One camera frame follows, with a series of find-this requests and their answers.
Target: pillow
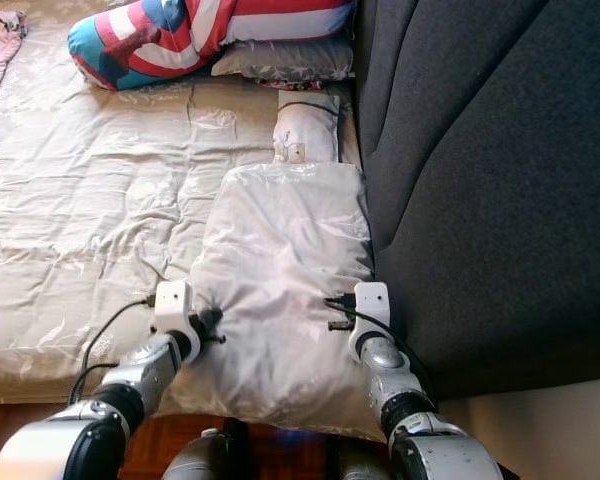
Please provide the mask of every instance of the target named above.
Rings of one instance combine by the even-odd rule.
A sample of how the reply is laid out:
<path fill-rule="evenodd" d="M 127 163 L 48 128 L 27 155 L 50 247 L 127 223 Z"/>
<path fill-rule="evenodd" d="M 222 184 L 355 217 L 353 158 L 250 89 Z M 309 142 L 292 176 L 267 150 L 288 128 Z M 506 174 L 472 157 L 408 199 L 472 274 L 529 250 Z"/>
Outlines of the pillow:
<path fill-rule="evenodd" d="M 315 92 L 278 92 L 273 162 L 337 163 L 339 112 L 340 97 Z"/>
<path fill-rule="evenodd" d="M 237 42 L 211 70 L 211 75 L 239 73 L 247 78 L 311 82 L 351 76 L 353 51 L 342 36 L 312 42 Z"/>
<path fill-rule="evenodd" d="M 222 310 L 212 344 L 166 392 L 182 410 L 382 439 L 348 332 L 322 298 L 371 279 L 364 186 L 348 164 L 230 170 L 191 266 L 196 311 Z"/>

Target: gray pillow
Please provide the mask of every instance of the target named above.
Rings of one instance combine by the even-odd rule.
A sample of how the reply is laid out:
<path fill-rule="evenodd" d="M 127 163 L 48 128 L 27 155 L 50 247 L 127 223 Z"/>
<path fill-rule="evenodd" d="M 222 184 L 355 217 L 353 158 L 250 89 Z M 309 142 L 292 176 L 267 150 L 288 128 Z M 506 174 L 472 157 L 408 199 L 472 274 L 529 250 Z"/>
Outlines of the gray pillow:
<path fill-rule="evenodd" d="M 353 51 L 342 35 L 303 42 L 236 42 L 211 69 L 211 75 L 239 73 L 247 78 L 311 82 L 352 76 Z"/>

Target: gray couch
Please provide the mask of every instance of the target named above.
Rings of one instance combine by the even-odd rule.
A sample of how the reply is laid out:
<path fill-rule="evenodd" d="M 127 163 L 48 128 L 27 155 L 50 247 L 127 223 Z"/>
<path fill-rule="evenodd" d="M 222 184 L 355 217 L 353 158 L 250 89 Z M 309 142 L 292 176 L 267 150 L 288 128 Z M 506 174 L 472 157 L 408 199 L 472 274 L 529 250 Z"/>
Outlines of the gray couch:
<path fill-rule="evenodd" d="M 600 1 L 361 0 L 377 277 L 442 398 L 600 377 Z"/>

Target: white pillowcase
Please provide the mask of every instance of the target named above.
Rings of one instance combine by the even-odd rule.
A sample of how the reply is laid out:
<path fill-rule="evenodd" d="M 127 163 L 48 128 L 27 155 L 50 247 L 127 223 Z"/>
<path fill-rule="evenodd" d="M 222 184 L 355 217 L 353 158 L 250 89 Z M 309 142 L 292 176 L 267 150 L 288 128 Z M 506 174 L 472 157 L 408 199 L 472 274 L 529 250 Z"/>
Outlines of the white pillowcase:
<path fill-rule="evenodd" d="M 322 298 L 372 276 L 364 188 L 347 164 L 230 170 L 191 267 L 194 307 L 220 308 L 224 345 L 182 370 L 163 403 L 284 428 L 382 440 L 342 314 Z"/>
<path fill-rule="evenodd" d="M 273 162 L 338 162 L 339 112 L 340 97 L 281 90 L 273 130 Z"/>

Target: white wall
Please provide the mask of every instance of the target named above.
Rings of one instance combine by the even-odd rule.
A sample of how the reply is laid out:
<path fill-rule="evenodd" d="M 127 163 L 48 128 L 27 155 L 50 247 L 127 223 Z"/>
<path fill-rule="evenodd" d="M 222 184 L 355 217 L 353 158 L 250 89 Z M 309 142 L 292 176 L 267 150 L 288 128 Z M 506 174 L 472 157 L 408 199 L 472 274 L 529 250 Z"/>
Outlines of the white wall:
<path fill-rule="evenodd" d="M 441 405 L 523 480 L 600 480 L 600 380 Z"/>

